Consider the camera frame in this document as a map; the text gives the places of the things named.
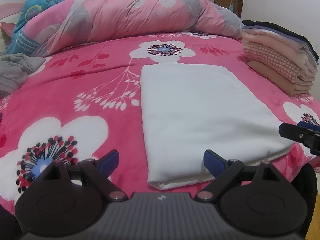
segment pink comforter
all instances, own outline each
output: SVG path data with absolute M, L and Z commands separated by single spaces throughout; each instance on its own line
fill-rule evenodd
M 65 0 L 32 18 L 6 53 L 46 57 L 83 43 L 184 30 L 240 38 L 242 28 L 209 0 Z
M 247 66 L 242 48 L 240 41 L 222 36 L 168 33 L 106 41 L 48 57 L 0 106 L 0 204 L 13 213 L 15 201 L 53 159 L 77 163 L 112 149 L 120 153 L 120 165 L 111 175 L 118 187 L 129 196 L 157 192 L 147 184 L 140 107 L 144 65 L 221 65 L 281 121 L 297 123 L 308 113 L 320 122 L 317 101 L 309 94 L 293 98 L 284 94 Z M 273 163 L 292 180 L 310 159 L 308 150 L 296 143 Z M 194 194 L 203 186 L 171 192 Z

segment screw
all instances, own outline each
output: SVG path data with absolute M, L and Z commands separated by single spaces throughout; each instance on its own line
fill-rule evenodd
M 209 191 L 200 191 L 198 194 L 197 194 L 198 198 L 201 198 L 203 200 L 207 200 L 207 199 L 211 199 L 213 198 L 213 194 Z
M 123 199 L 125 194 L 122 191 L 113 191 L 109 194 L 109 197 L 115 200 Z

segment pink floral bedsheet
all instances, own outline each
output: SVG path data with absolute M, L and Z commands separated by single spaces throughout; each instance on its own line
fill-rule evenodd
M 75 164 L 112 149 L 120 153 L 113 183 L 129 196 L 158 192 L 147 184 L 140 72 L 160 62 L 224 66 L 281 121 L 297 123 L 308 113 L 320 122 L 316 100 L 309 94 L 289 97 L 258 75 L 247 66 L 242 43 L 232 38 L 166 33 L 73 48 L 47 57 L 17 92 L 2 100 L 0 204 L 14 213 L 14 203 L 54 159 Z M 312 158 L 308 152 L 296 143 L 273 163 L 292 180 Z M 170 191 L 194 194 L 202 187 Z

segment black folded cloth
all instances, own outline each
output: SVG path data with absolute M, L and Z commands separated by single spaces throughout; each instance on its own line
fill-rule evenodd
M 282 32 L 284 34 L 287 34 L 289 36 L 292 36 L 294 38 L 297 38 L 297 39 L 300 39 L 304 42 L 306 42 L 309 46 L 310 46 L 310 49 L 312 50 L 312 54 L 315 56 L 316 59 L 319 59 L 319 56 L 318 54 L 315 52 L 315 50 L 313 49 L 311 43 L 308 41 L 308 39 L 305 37 L 305 36 L 301 36 L 297 33 L 294 33 L 292 31 L 289 31 L 287 30 L 286 28 L 284 27 L 281 27 L 277 24 L 274 24 L 274 23 L 268 23 L 268 22 L 254 22 L 254 21 L 251 21 L 251 20 L 243 20 L 242 23 L 244 25 L 248 25 L 248 26 L 254 26 L 254 25 L 259 25 L 259 26 L 262 26 L 262 27 L 267 27 L 267 28 L 271 28 L 273 30 L 276 30 L 276 31 L 279 31 L 279 32 Z

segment stack of folded clothes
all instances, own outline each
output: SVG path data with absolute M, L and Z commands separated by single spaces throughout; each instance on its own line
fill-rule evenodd
M 244 20 L 243 24 L 248 65 L 289 96 L 308 93 L 319 56 L 307 38 L 273 23 Z

